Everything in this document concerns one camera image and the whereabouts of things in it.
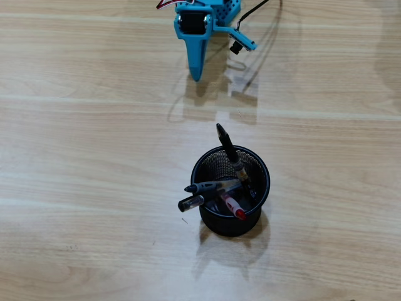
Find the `blue robot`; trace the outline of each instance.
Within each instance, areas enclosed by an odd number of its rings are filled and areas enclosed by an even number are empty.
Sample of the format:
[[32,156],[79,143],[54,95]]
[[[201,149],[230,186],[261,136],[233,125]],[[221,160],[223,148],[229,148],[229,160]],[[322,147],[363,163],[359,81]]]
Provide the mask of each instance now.
[[[258,6],[262,6],[267,1],[263,1]],[[241,0],[172,0],[169,2],[162,0],[157,9],[170,4],[175,4],[177,13],[174,21],[175,32],[178,39],[185,41],[190,74],[196,82],[201,79],[207,44],[214,33],[227,33],[234,39],[230,50],[236,55],[243,48],[248,51],[256,49],[255,42],[239,32],[239,24],[259,7],[244,15],[239,20],[237,28],[231,28],[229,24],[241,10]]]

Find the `pen holder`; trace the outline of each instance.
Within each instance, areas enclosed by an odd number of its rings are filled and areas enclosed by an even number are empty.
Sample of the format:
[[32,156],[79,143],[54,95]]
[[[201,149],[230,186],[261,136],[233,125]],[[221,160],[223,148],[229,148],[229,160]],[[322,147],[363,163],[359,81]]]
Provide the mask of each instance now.
[[[262,159],[253,151],[241,146],[234,146],[242,161],[245,171],[251,178],[256,191],[256,199],[238,189],[230,195],[245,210],[246,220],[237,219],[227,208],[224,201],[215,198],[199,207],[200,216],[205,225],[222,236],[239,236],[252,229],[262,213],[262,205],[270,190],[270,175]],[[204,154],[196,163],[191,175],[191,184],[207,181],[236,179],[234,168],[222,147],[216,147]]]

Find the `red wire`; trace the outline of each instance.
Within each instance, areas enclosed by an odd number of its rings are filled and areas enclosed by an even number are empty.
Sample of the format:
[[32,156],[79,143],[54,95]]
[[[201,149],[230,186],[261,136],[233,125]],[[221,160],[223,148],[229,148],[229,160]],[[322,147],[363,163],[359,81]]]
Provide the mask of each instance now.
[[179,2],[187,2],[189,4],[193,4],[195,2],[195,0],[191,0],[191,2],[188,2],[186,0],[170,0],[170,1],[167,1],[166,3],[164,3],[164,1],[165,0],[161,0],[161,2],[159,2],[159,4],[156,6],[156,8],[162,9],[162,8],[165,8],[166,6],[169,6],[174,3],[179,3]]

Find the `red marker cap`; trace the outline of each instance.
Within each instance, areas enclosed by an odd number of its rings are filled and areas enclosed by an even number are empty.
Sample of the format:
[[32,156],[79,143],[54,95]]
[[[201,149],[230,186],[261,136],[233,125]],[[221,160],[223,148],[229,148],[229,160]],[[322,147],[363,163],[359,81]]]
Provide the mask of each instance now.
[[238,209],[236,211],[236,217],[239,218],[241,221],[244,221],[246,219],[246,215],[245,215],[244,210]]

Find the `pen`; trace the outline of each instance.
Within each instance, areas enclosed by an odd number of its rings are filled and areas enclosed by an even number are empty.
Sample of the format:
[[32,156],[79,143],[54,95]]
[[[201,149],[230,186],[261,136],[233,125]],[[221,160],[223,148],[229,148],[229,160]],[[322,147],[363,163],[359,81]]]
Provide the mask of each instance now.
[[228,209],[233,213],[236,218],[239,218],[241,221],[246,219],[245,211],[241,208],[238,202],[230,197],[228,193],[223,193],[220,195],[222,200],[226,203]]
[[255,198],[256,193],[255,193],[255,190],[251,183],[251,180],[245,171],[244,165],[242,164],[241,160],[239,159],[237,151],[235,150],[235,148],[231,142],[230,136],[223,129],[221,124],[217,124],[216,127],[217,127],[217,134],[219,135],[219,140],[221,142],[221,145],[223,146],[223,148],[227,154],[227,157],[230,160],[231,165],[237,174],[238,179],[241,181],[242,186],[251,195],[251,197]]
[[192,208],[201,206],[205,203],[205,197],[202,195],[190,196],[189,198],[183,199],[178,202],[178,208],[181,212],[186,212]]
[[241,187],[241,182],[238,179],[228,180],[228,181],[214,181],[214,182],[202,182],[202,183],[194,183],[190,186],[184,188],[184,190],[188,193],[203,193],[205,191],[212,190],[226,190],[230,191],[233,189],[237,189]]

